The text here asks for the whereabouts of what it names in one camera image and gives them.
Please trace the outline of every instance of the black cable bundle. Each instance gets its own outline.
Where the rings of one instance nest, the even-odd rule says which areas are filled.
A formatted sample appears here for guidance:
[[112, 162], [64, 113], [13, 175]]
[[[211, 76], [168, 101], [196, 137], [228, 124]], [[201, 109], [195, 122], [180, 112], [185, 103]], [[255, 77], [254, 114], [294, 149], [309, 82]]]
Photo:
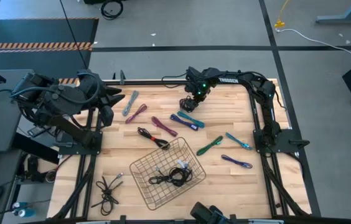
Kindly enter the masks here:
[[144, 136], [145, 138], [148, 138], [148, 139], [154, 141], [157, 144], [157, 146], [159, 146], [163, 150], [168, 150], [170, 148], [169, 142], [167, 142], [163, 139], [157, 139], [157, 138], [151, 136], [149, 131], [145, 128], [138, 127], [138, 134]]
[[[116, 176], [116, 178], [115, 178], [114, 180], [112, 180], [112, 182], [111, 182], [109, 185], [106, 183], [106, 180], [105, 180], [104, 177], [102, 177], [102, 180], [103, 180], [103, 181], [97, 181], [97, 182], [95, 183], [95, 185], [96, 185], [97, 187], [99, 187], [99, 188], [101, 189], [101, 191], [102, 191], [102, 195], [101, 195], [101, 196], [102, 196], [102, 201], [96, 203], [95, 205], [92, 205], [91, 208], [93, 208], [93, 207], [95, 207], [95, 206], [97, 206], [97, 205], [100, 204], [100, 205], [101, 205], [101, 214], [102, 214], [103, 216], [107, 216], [107, 215], [109, 215], [109, 214], [112, 212], [113, 206], [114, 206], [115, 204], [117, 204], [117, 205], [119, 204], [119, 202], [118, 202], [116, 199], [113, 198], [113, 196], [112, 196], [112, 191], [114, 191], [114, 189], [116, 189], [117, 187], [119, 187], [119, 185], [121, 185], [121, 184], [123, 183], [123, 181], [121, 181], [120, 183], [118, 183], [113, 189], [110, 189], [110, 187], [111, 187], [111, 185], [113, 184], [113, 182], [114, 182], [116, 179], [119, 179], [122, 175], [123, 175], [123, 173], [118, 174], [118, 175]], [[110, 209], [109, 209], [109, 211], [105, 210], [105, 208], [103, 207], [103, 205], [105, 204], [105, 202], [109, 202], [109, 204], [110, 204]]]
[[[156, 170], [161, 175], [149, 178], [150, 184], [160, 184], [161, 182], [166, 181], [168, 183], [174, 184], [176, 187], [181, 187], [181, 186], [183, 186], [184, 183], [186, 183], [192, 179], [192, 170], [190, 170], [188, 168], [173, 167], [170, 170], [169, 175], [162, 174], [162, 172], [160, 171], [160, 169], [158, 167], [156, 167]], [[181, 175], [180, 179], [174, 178], [177, 174]]]
[[[110, 10], [109, 12], [107, 12], [105, 10], [105, 7], [108, 3], [110, 2], [116, 2], [120, 5], [120, 10], [117, 14], [113, 15], [113, 14], [110, 14], [110, 12], [112, 12], [112, 10]], [[116, 19], [118, 16], [120, 16], [120, 14], [123, 12], [123, 3], [121, 2], [121, 0], [107, 0], [105, 1], [102, 6], [101, 6], [101, 14], [102, 14], [102, 17], [106, 20], [113, 20], [113, 19]]]

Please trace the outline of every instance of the desk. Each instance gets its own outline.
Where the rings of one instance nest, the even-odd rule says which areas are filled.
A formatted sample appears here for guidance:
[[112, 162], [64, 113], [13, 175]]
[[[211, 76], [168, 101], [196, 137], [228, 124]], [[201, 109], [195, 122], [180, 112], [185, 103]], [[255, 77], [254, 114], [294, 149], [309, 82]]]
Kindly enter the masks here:
[[[169, 118], [170, 114], [179, 110], [179, 100], [187, 96], [183, 86], [173, 89], [162, 85], [117, 87], [123, 90], [126, 97], [113, 107], [115, 118], [112, 126], [102, 129], [104, 133], [102, 150], [96, 158], [90, 205], [101, 201], [100, 189], [95, 185], [97, 180], [101, 180], [101, 176], [110, 182], [122, 172], [124, 176], [121, 180], [124, 183], [113, 192], [119, 205], [115, 205], [112, 213], [104, 217], [99, 207], [89, 208], [88, 220], [118, 220], [120, 215], [126, 215], [128, 220], [192, 219], [189, 213], [196, 202], [216, 205], [226, 216], [236, 214], [238, 218], [271, 217], [260, 155], [255, 151], [242, 149], [236, 142], [225, 137], [225, 133], [229, 132], [236, 138], [254, 146], [253, 115], [249, 95], [245, 88], [240, 85], [218, 85], [212, 89], [207, 99], [191, 113], [192, 117], [206, 124], [205, 128], [195, 132]], [[130, 124], [125, 124], [127, 117], [124, 117], [121, 112], [133, 90], [139, 91], [139, 96], [129, 115], [135, 113], [143, 103], [147, 104], [148, 108]], [[258, 109], [258, 111], [263, 126], [261, 110]], [[274, 100], [274, 111], [277, 122], [282, 128], [287, 128], [288, 118], [276, 99]], [[147, 208], [129, 170], [132, 162], [157, 149], [152, 141], [139, 136], [137, 127], [146, 128], [153, 136], [160, 139], [167, 141], [175, 139], [169, 133], [153, 126], [151, 116], [158, 117], [166, 126], [177, 131], [178, 136], [185, 138], [194, 152], [212, 142], [217, 136], [224, 136], [221, 145], [197, 157], [207, 173], [206, 179], [155, 211]], [[86, 118], [87, 112], [77, 116], [79, 122], [85, 122]], [[253, 168], [243, 169], [221, 160], [222, 154], [249, 162]], [[78, 162], [79, 158], [73, 156], [57, 172], [48, 217], [55, 215], [72, 193]], [[310, 213], [299, 163], [285, 154], [278, 154], [278, 162], [284, 187], [301, 208]], [[273, 189], [275, 201], [278, 203], [278, 193], [274, 187]], [[83, 207], [83, 192], [80, 195], [79, 211]]]
[[[0, 84], [0, 90], [13, 89], [27, 72], [32, 70], [0, 70], [7, 82]], [[58, 163], [57, 152], [21, 134], [16, 133], [21, 112], [17, 103], [11, 103], [8, 92], [0, 93], [0, 185], [14, 180], [19, 167], [22, 151]], [[4, 186], [0, 199], [0, 212], [11, 206], [10, 194], [13, 183]]]

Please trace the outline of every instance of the teal cable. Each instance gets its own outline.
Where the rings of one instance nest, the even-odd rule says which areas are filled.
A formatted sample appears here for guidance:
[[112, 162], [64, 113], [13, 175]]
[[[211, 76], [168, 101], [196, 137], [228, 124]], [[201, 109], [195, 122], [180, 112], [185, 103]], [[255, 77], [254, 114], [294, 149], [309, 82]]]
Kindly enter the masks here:
[[242, 148], [245, 148], [247, 150], [252, 150], [253, 148], [249, 146], [249, 144], [241, 142], [239, 140], [237, 140], [237, 138], [233, 137], [230, 133], [225, 133], [225, 135], [230, 138], [231, 140], [236, 141], [237, 143], [239, 143], [240, 146], [242, 146]]
[[188, 119], [190, 121], [192, 121], [193, 123], [196, 124], [196, 126], [200, 127], [200, 128], [204, 128], [205, 127], [205, 123], [198, 121], [196, 119], [191, 118], [190, 116], [186, 115], [185, 113], [178, 111], [177, 115], [180, 116], [181, 118], [185, 118]]
[[223, 139], [223, 136], [219, 136], [217, 137], [214, 141], [212, 141], [212, 143], [208, 144], [207, 146], [199, 149], [197, 152], [196, 152], [196, 156], [201, 156], [203, 155], [205, 152], [207, 152], [211, 147], [217, 145], [217, 144], [220, 144], [221, 143], [221, 140]]

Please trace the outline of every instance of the blue cable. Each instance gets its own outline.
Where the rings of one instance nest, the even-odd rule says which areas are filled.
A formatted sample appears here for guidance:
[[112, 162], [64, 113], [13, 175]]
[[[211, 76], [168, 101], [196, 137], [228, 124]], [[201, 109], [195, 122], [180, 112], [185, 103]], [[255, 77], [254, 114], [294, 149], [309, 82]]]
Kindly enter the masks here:
[[248, 163], [248, 162], [240, 162], [240, 161], [234, 160], [234, 159], [232, 159], [231, 157], [229, 157], [227, 155], [221, 155], [221, 158], [226, 160], [226, 161], [233, 162], [234, 164], [240, 165], [240, 166], [242, 166], [244, 168], [247, 168], [247, 169], [253, 168], [253, 166], [250, 163]]
[[185, 113], [183, 113], [181, 111], [178, 111], [177, 115], [180, 116], [181, 118], [185, 118], [185, 119], [188, 119], [188, 120], [192, 121], [193, 123], [196, 124], [196, 126], [198, 126], [200, 128], [204, 128], [205, 127], [205, 123], [203, 123], [201, 121], [198, 121], [198, 120], [195, 120], [195, 119], [191, 118], [190, 116], [186, 115]]
[[177, 115], [175, 115], [175, 114], [172, 114], [170, 116], [170, 119], [173, 121], [177, 121], [178, 123], [184, 124], [184, 125], [190, 127], [194, 131], [197, 131], [199, 129], [195, 124], [185, 122], [185, 121], [181, 120], [179, 117], [177, 117]]
[[242, 146], [242, 148], [245, 148], [247, 150], [252, 150], [253, 148], [249, 146], [249, 144], [241, 142], [239, 140], [237, 140], [235, 137], [233, 137], [230, 133], [225, 133], [225, 135], [230, 138], [231, 140], [236, 141], [237, 143], [239, 143], [240, 146]]

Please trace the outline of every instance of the yellow cable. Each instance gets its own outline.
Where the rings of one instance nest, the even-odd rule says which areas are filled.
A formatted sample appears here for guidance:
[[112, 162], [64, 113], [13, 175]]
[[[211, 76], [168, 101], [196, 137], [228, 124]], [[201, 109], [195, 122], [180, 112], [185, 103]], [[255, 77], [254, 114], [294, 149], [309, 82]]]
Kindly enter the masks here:
[[285, 3], [284, 3], [283, 6], [282, 6], [282, 9], [281, 9], [280, 12], [279, 12], [278, 20], [277, 20], [276, 23], [275, 23], [275, 27], [276, 27], [276, 28], [284, 27], [284, 26], [285, 26], [285, 23], [281, 21], [281, 16], [282, 16], [283, 9], [285, 9], [285, 7], [286, 7], [286, 5], [287, 5], [288, 3], [289, 3], [289, 0], [286, 0]]

